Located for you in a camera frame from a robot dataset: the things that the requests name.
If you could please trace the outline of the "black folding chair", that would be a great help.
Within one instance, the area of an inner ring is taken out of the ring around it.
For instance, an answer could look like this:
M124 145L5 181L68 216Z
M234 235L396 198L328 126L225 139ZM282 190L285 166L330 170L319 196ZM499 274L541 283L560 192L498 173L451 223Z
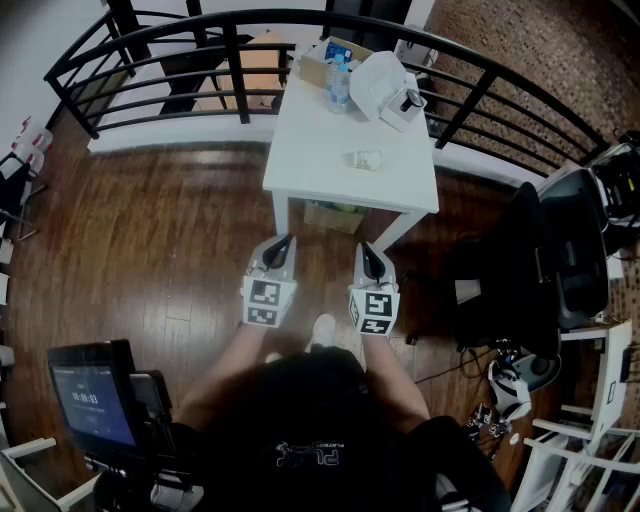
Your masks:
M6 177L1 167L10 161L15 161L18 167ZM34 185L38 178L31 165L14 152L9 152L0 160L0 224L16 224L18 241L24 241L39 232L37 226L25 218L29 202L48 189L44 181Z

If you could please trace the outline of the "white metal shelf rack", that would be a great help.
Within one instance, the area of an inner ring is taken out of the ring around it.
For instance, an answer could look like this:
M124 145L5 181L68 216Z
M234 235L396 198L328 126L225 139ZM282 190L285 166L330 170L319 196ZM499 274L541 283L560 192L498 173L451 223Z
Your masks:
M632 322L573 329L563 341L596 341L601 345L595 398L590 407L563 405L561 410L585 419L583 426L535 418L543 433L526 438L530 448L524 475L510 512L569 512L580 487L592 472L601 472L584 512L601 512L615 476L640 478L640 461L630 460L640 447L640 430L617 428L622 415L633 350ZM624 508L631 512L640 501L640 482Z
M72 512L83 500L93 494L99 476L83 483L60 498L42 488L18 465L18 460L56 446L54 438L38 438L14 447L0 450L0 472L4 476L10 495L21 512Z

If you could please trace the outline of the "white jug red cap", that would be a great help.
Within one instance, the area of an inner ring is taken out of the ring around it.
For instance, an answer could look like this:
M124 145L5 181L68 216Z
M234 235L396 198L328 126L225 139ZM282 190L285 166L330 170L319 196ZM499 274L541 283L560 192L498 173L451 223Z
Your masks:
M53 134L44 126L33 125L28 140L33 147L46 154L53 142Z
M33 128L32 117L28 116L22 122L20 131L11 144L12 152L23 162L33 164L36 160L34 156L34 141L37 137L38 133Z

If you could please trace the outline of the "black equipment case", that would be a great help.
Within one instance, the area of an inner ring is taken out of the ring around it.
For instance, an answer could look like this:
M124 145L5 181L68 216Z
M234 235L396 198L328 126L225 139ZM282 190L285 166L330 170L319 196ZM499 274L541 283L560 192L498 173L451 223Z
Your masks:
M608 222L640 232L640 148L631 142L611 147L590 164Z

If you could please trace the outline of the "white grey handheld device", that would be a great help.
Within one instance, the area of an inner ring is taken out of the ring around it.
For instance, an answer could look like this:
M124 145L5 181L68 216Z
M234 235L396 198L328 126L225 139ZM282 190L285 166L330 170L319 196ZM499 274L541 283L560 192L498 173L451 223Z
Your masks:
M488 381L499 422L510 423L530 413L528 385L512 365L493 360L488 367Z

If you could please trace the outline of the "person's black shirt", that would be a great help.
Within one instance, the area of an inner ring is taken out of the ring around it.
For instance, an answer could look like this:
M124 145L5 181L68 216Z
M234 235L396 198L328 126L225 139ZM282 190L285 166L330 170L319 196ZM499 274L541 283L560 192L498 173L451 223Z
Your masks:
M170 427L204 494L193 512L510 512L504 483L451 417L395 428L355 357L262 365L202 428Z

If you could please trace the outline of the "black metal railing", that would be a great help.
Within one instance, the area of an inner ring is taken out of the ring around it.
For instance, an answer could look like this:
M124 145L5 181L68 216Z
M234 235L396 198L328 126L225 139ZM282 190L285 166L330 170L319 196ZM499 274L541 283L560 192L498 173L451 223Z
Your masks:
M293 71L292 42L249 44L250 26L261 22L347 29L357 38L387 36L437 50L452 62L422 67L405 63L426 100L425 118L438 148L458 145L524 168L539 176L565 162L587 165L607 148L606 140L559 99L516 71L440 36L376 18L305 9L257 9L209 15L134 10L142 29L117 35L111 11L94 22L52 65L45 81L92 138L132 123L191 118L195 100L234 95L236 110L220 115L248 123L245 74L275 74L281 100ZM125 65L119 50L145 43L151 57ZM244 69L243 50L279 50L276 68ZM230 75L231 91L198 93L206 77Z

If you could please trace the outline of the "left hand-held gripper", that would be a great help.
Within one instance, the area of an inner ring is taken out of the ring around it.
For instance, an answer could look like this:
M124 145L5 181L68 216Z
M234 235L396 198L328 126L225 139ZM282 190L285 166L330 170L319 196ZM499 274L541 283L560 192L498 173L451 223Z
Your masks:
M297 282L276 277L270 270L295 266L296 237L277 235L260 243L249 259L249 274L242 283L243 322L279 328L295 295Z

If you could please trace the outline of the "person's right forearm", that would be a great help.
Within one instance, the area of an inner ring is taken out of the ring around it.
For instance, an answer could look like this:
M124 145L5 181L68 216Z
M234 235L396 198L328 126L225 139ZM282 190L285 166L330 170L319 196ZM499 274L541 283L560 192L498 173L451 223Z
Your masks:
M391 425L408 434L430 419L426 401L386 337L362 335L369 387Z

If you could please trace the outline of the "open white box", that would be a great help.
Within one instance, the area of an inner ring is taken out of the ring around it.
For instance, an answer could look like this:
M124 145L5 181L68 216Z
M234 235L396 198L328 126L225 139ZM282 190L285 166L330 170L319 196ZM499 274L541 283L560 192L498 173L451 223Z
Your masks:
M419 92L415 76L408 73L391 51L373 53L350 77L350 98L369 121L381 119L399 132L406 132L423 109L401 112L405 89Z

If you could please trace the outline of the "white table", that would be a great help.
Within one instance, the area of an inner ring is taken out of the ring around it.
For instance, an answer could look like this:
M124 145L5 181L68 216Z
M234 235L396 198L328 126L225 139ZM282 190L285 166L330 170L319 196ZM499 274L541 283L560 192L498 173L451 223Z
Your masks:
M292 198L397 212L375 244L387 249L428 214L439 211L427 124L418 116L406 132L357 108L332 112L323 89L289 78L265 169L276 232L289 231ZM350 167L347 152L379 150L377 172Z

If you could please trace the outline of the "clear plastic water bottle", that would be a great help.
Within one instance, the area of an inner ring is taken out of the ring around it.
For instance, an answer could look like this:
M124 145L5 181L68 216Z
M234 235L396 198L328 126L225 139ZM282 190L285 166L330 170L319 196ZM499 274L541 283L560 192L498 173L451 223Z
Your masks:
M327 101L334 113L344 113L349 102L350 73L343 54L334 56L327 77Z

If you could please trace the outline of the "black pillar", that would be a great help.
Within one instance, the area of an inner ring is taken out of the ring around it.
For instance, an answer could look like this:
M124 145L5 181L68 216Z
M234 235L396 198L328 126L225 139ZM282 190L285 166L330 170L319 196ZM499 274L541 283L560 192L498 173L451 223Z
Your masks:
M111 11L111 18L115 24L117 35L114 38L129 35L142 29L138 22L131 0L106 0ZM122 63L125 65L143 61L151 57L148 45L135 43L118 51Z

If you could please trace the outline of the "small cardboard box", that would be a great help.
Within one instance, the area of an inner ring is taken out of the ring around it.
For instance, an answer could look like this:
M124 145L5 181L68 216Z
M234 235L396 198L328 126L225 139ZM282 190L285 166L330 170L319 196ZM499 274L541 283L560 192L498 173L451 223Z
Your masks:
M353 235L367 213L361 206L307 200L304 222L340 233Z

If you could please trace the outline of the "black tablet screen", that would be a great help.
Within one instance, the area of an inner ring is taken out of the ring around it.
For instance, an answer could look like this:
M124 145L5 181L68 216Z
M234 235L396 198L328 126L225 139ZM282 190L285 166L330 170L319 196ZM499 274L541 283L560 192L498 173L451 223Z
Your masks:
M106 460L145 455L128 340L51 348L47 364L65 425L81 450Z

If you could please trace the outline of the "black tablet stand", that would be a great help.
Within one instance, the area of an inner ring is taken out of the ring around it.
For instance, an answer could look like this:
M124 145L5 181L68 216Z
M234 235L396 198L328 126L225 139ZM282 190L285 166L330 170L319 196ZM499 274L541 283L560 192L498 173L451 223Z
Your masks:
M101 473L94 488L96 512L195 512L205 490L176 445L162 374L130 374L118 405L133 443L101 435L87 451L87 466Z

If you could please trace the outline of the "open cardboard box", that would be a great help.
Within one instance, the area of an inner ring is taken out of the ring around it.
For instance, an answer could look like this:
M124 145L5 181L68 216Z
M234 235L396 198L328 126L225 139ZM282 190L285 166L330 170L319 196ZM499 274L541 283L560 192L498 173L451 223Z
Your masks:
M331 36L316 45L300 57L299 77L319 88L325 89L327 85L327 77L331 62L325 60L325 51L329 41L342 44L353 51L352 60L347 63L350 69L353 69L357 63L364 62L369 58L373 51L356 45L352 42Z

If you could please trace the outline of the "person's white shoe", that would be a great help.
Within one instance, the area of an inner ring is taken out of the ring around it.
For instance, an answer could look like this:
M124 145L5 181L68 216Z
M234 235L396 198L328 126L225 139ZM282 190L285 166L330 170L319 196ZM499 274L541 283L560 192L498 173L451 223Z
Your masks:
M312 352L315 349L332 347L334 345L335 333L335 318L327 313L321 314L314 323L311 340L306 351Z

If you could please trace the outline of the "black office chair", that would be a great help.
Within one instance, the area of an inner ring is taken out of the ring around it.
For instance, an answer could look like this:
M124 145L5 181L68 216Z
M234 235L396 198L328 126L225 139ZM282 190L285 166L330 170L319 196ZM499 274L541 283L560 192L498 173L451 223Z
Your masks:
M455 242L444 279L458 348L524 349L554 359L562 331L608 303L601 210L593 177L579 169L543 192L522 184L491 228Z

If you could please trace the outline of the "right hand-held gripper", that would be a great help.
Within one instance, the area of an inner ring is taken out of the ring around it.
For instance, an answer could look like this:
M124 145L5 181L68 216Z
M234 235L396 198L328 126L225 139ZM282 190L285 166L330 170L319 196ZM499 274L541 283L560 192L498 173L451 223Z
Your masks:
M395 266L382 250L369 242L357 245L353 282L376 282L349 290L349 314L359 334L390 336L400 304L395 280Z

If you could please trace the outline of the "person's left forearm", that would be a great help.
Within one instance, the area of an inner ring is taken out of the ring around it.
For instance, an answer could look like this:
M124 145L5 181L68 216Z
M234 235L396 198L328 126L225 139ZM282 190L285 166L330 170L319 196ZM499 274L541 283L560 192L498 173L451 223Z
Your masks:
M219 358L189 388L174 420L198 432L210 427L259 365L266 333L265 327L241 324Z

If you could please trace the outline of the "small white box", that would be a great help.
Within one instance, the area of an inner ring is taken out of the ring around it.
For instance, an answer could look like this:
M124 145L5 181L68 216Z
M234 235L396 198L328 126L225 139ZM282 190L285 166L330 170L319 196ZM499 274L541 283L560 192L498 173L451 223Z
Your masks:
M395 55L403 63L429 68L437 62L439 53L437 50L417 43L399 40L396 44Z

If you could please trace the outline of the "flat brown cardboard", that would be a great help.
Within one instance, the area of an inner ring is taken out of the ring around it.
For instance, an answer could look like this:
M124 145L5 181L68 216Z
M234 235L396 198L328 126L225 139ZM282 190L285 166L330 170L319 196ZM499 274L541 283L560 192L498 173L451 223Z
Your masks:
M264 34L253 38L249 44L282 43L283 40L277 31L267 30ZM240 62L244 69L276 68L279 64L279 50L243 50L240 52ZM280 80L280 75L275 74L245 74L244 85L246 90L260 91L260 94L248 94L247 105L250 110L267 110L272 108L276 100L275 95L264 94L266 90L282 90L287 75ZM230 75L206 77L198 90L198 93L211 93L218 91L231 91L233 81ZM194 111L222 111L236 110L237 101L234 95L209 96L195 100Z

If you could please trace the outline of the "white patterned cup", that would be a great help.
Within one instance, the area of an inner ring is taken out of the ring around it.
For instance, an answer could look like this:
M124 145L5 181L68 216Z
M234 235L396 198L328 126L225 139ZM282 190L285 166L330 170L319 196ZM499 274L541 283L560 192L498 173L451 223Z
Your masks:
M347 152L345 161L352 168L377 172L381 168L382 154L379 150Z

